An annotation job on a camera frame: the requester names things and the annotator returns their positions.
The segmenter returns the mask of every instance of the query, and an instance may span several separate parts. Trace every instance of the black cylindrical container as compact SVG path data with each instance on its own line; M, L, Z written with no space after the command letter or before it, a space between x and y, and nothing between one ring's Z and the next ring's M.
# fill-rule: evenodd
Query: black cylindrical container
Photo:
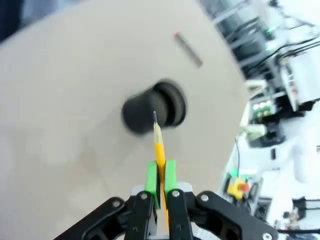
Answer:
M176 127L184 121L186 108L181 90L172 81L164 79L130 97L122 107L122 118L132 132L145 134L153 130L154 111L161 128Z

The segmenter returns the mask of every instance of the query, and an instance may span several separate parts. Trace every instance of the silver screw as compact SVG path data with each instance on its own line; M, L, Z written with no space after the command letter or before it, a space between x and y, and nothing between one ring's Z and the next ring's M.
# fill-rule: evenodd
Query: silver screw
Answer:
M141 198L142 198L143 200L147 199L147 197L148 197L147 194L145 194L145 193L142 193L142 194L141 194Z
M180 193L177 190L174 190L172 192L172 196L174 196L174 197L178 197L179 195L180 195Z
M263 239L263 240L271 240L271 239L272 239L272 236L271 236L270 233L265 232L264 234L262 234L262 239Z
M120 202L117 201L117 200L115 200L115 201L112 203L112 205L113 205L115 208L117 208L117 207L119 207Z
M201 195L201 200L206 202L209 200L209 197L207 195L203 194L203 195Z

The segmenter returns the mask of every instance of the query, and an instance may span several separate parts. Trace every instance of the yellow pencil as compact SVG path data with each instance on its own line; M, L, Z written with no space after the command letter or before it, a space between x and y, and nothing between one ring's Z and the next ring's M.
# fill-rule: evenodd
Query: yellow pencil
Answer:
M157 114L153 112L153 132L154 132L154 148L155 148L155 158L156 164L159 169L159 177L160 177L160 187L161 187L161 195L162 195L162 203L164 209L164 217L167 229L169 230L169 216L166 205L166 196L165 196L165 168L166 168L166 157L165 157L165 148L164 142L162 140L162 134L160 126L157 121Z

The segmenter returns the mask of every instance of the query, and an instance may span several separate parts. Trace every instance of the green gripper pad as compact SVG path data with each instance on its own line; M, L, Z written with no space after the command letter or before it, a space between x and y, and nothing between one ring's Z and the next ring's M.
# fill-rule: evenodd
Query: green gripper pad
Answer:
M156 161L150 161L148 163L144 190L153 195L155 209L160 209L160 178Z
M164 193L167 198L168 192L172 189L176 189L177 177L176 177L176 161L170 160L165 162L165 172L164 172Z

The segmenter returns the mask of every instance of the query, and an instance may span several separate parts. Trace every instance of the black mesh pencil holder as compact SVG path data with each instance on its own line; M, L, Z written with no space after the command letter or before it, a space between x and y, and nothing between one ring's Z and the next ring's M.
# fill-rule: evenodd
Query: black mesh pencil holder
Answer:
M153 112L161 128L179 126L186 116L186 101L179 87L162 79L151 88L130 97L122 107L124 124L135 134L153 130Z

